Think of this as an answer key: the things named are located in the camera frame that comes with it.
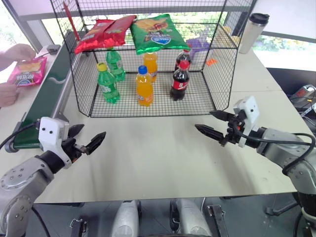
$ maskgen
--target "wire mesh basket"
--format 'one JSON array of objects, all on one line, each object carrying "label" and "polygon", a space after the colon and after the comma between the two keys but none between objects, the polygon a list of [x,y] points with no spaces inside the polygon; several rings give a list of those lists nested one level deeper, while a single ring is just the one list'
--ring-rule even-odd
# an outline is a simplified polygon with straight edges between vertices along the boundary
[{"label": "wire mesh basket", "polygon": [[[51,0],[61,34],[67,46],[72,76],[81,113],[100,117],[150,117],[207,115],[228,107],[240,38],[252,9],[253,0]],[[135,14],[137,19],[169,13],[186,43],[190,43],[190,83],[181,101],[169,96],[175,59],[181,50],[163,49],[158,53],[158,76],[154,102],[138,105],[135,78],[142,55],[136,55],[130,30],[125,45],[116,47],[121,55],[126,79],[118,82],[121,99],[107,103],[98,87],[96,64],[105,62],[106,48],[75,55],[73,27],[64,6],[68,6],[74,27],[83,37],[96,19],[119,19]]]}]

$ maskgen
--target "person's arm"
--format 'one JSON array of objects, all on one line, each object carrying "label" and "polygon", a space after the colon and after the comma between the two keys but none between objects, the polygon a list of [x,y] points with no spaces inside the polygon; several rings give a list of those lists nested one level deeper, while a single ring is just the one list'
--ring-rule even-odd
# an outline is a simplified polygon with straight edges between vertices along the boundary
[{"label": "person's arm", "polygon": [[35,56],[35,51],[29,45],[18,43],[6,51],[0,52],[0,71],[6,69],[14,61],[30,61]]},{"label": "person's arm", "polygon": [[[14,61],[30,61],[36,56],[35,51],[27,44],[19,43],[6,51],[0,52],[0,71],[6,69]],[[17,99],[16,85],[0,84],[0,108],[14,104]]]}]

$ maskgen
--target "pink snack bag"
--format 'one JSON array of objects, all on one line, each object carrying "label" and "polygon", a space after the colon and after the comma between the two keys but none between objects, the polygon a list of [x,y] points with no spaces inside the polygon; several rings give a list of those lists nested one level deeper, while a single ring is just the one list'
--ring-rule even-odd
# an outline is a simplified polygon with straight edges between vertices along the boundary
[{"label": "pink snack bag", "polygon": [[39,85],[44,79],[46,57],[18,62],[9,76],[8,83],[16,86]]}]

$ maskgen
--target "yellow bottle cap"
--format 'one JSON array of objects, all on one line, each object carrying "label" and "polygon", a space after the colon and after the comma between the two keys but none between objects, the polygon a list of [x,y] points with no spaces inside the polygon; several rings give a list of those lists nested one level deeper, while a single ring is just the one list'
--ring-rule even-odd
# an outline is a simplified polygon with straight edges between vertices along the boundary
[{"label": "yellow bottle cap", "polygon": [[105,63],[98,63],[97,69],[99,72],[105,72],[108,69],[108,67]]}]

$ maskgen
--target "red label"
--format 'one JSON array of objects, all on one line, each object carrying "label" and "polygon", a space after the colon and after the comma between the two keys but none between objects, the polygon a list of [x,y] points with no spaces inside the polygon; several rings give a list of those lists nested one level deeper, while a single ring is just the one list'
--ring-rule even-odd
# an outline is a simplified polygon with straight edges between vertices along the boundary
[{"label": "red label", "polygon": [[[179,68],[180,68],[180,66],[179,66],[179,65],[180,65],[180,64],[176,62],[176,67],[177,67],[177,69],[179,69]],[[189,64],[188,68],[186,69],[187,71],[189,71],[189,70],[190,70],[190,66],[191,66],[191,63]]]},{"label": "red label", "polygon": [[189,81],[187,82],[178,82],[176,80],[173,80],[172,87],[176,90],[184,90],[187,88]]},{"label": "red label", "polygon": [[297,96],[304,96],[306,94],[306,91],[304,90],[304,88],[300,89],[298,92],[296,92]]}]

